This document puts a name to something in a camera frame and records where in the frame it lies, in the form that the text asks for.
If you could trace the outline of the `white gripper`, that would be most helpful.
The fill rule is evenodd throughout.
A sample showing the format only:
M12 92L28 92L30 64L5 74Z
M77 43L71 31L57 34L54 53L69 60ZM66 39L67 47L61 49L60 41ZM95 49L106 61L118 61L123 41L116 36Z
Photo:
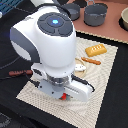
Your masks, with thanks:
M56 99L66 93L77 100L87 102L92 93L92 86L86 80L76 77L73 70L34 68L33 74L39 80L38 89Z

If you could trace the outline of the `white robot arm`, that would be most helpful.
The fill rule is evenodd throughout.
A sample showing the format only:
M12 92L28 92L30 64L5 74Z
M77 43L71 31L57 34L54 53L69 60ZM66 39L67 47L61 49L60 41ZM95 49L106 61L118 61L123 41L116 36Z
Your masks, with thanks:
M59 99L64 93L87 102L93 87L74 75L76 33L70 13L57 0L31 0L38 10L10 29L20 57L33 62L38 89Z

